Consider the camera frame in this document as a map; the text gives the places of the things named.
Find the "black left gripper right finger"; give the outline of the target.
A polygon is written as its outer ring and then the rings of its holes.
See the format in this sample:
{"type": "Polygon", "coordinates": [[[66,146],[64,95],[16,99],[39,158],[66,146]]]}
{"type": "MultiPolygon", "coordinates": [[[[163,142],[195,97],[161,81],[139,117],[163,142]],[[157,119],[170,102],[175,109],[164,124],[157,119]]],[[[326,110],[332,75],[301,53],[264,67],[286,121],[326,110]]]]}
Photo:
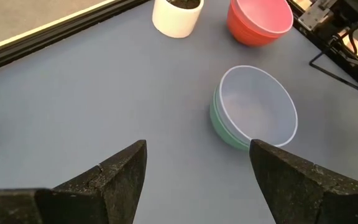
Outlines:
{"type": "Polygon", "coordinates": [[[357,180],[259,139],[249,156],[276,223],[358,223],[357,180]]]}

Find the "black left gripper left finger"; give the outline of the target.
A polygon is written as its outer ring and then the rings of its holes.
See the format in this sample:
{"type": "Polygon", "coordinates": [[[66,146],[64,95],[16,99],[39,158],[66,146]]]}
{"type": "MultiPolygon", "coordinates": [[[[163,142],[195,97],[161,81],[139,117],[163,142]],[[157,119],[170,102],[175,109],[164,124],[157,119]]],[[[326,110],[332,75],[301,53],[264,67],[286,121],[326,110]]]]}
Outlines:
{"type": "Polygon", "coordinates": [[[132,223],[146,166],[138,140],[52,189],[0,189],[0,223],[132,223]]]}

